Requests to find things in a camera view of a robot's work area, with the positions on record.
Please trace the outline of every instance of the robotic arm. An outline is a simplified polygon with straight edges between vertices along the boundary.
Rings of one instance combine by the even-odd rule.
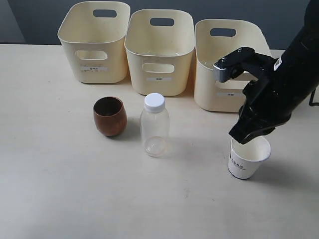
[[[270,134],[285,124],[292,111],[319,85],[319,0],[308,4],[305,23],[279,59],[242,47],[214,64],[220,82],[244,71],[252,80],[243,90],[245,104],[229,134],[241,144]]]

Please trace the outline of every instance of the cup rim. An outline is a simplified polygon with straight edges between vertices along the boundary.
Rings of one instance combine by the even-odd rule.
[[[103,116],[103,115],[100,115],[99,113],[97,113],[97,112],[95,111],[95,105],[96,105],[100,100],[106,99],[106,98],[116,99],[116,100],[118,100],[118,101],[121,103],[121,108],[119,109],[119,111],[117,111],[115,114],[110,115],[110,116]],[[114,117],[114,116],[118,115],[118,114],[123,110],[123,107],[124,107],[123,101],[121,101],[119,98],[117,98],[117,97],[115,97],[115,96],[105,96],[105,97],[102,97],[102,98],[98,99],[98,100],[94,103],[93,112],[94,112],[96,115],[100,116],[100,117],[109,118],[109,117]]]
[[[263,158],[263,159],[261,159],[261,160],[258,160],[258,161],[251,161],[251,160],[248,160],[248,159],[246,159],[246,158],[241,157],[240,155],[238,155],[238,153],[236,153],[236,151],[235,151],[234,148],[233,148],[233,140],[235,140],[234,138],[232,138],[231,141],[230,141],[231,151],[234,152],[234,154],[235,154],[238,158],[240,158],[240,159],[242,159],[242,160],[244,160],[244,161],[246,161],[246,162],[260,163],[260,162],[266,161],[266,160],[270,157],[270,155],[271,155],[271,146],[270,146],[270,143],[268,142],[268,140],[265,139],[265,137],[263,137],[263,136],[259,136],[259,137],[261,137],[261,138],[263,139],[263,141],[266,143],[266,145],[267,145],[267,147],[268,147],[268,149],[269,149],[269,153],[268,153],[267,157],[265,157],[265,158]]]

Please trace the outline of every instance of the white label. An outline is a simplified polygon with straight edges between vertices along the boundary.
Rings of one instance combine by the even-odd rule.
[[[231,96],[231,97],[239,97],[243,96],[242,93],[217,93],[218,96]]]
[[[171,77],[147,77],[147,81],[171,81]]]
[[[107,67],[101,66],[80,66],[81,71],[107,71]]]
[[[281,65],[282,62],[283,61],[281,60],[281,57],[279,57],[276,63],[274,64],[274,71],[278,69],[278,67]]]

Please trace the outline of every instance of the white bottle cap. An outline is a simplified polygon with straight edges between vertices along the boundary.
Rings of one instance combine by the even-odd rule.
[[[159,93],[151,93],[144,99],[144,108],[151,113],[159,113],[165,109],[165,98]]]

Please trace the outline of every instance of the gray wall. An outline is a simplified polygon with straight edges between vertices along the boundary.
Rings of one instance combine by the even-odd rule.
[[[30,44],[60,44],[56,33],[70,9],[80,0],[8,0]],[[189,12],[194,22],[206,18],[242,19],[255,23],[271,49],[285,49],[303,25],[309,0],[123,0],[132,12],[171,8]]]
[[[7,0],[0,0],[0,42],[25,42]]]

